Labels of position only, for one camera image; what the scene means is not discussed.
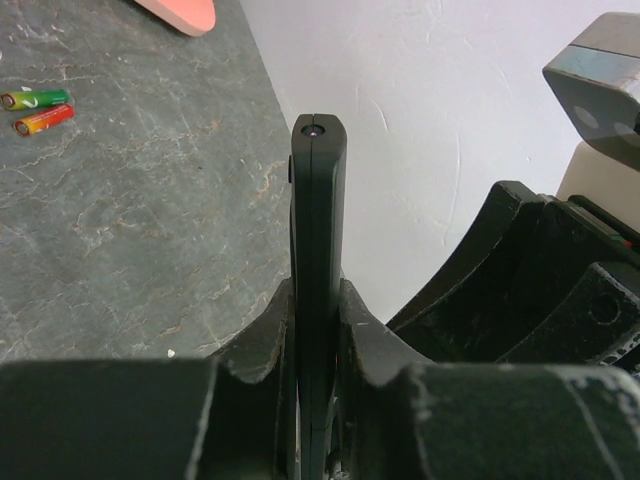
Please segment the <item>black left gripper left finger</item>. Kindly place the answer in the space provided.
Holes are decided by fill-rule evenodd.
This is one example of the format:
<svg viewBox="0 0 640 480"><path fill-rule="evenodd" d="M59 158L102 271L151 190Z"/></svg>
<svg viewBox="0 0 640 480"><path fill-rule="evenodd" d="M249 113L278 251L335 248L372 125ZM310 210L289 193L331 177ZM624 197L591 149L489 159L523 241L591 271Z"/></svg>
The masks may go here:
<svg viewBox="0 0 640 480"><path fill-rule="evenodd" d="M5 479L295 479L293 300L208 357L1 368Z"/></svg>

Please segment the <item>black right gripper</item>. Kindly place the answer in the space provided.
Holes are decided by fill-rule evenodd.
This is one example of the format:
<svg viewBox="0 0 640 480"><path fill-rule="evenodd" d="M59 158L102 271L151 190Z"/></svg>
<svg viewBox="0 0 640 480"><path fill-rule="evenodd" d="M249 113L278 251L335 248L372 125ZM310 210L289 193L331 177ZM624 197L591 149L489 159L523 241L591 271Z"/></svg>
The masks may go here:
<svg viewBox="0 0 640 480"><path fill-rule="evenodd" d="M436 361L639 370L639 254L572 202L495 183L469 230L388 327Z"/></svg>

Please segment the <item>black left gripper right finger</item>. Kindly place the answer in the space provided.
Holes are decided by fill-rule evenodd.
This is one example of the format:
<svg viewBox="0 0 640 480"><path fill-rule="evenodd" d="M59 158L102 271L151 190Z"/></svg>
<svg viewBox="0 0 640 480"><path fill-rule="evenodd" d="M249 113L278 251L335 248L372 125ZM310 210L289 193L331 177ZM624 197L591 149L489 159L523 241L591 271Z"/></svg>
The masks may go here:
<svg viewBox="0 0 640 480"><path fill-rule="evenodd" d="M635 479L639 387L615 367L433 363L341 286L354 479Z"/></svg>

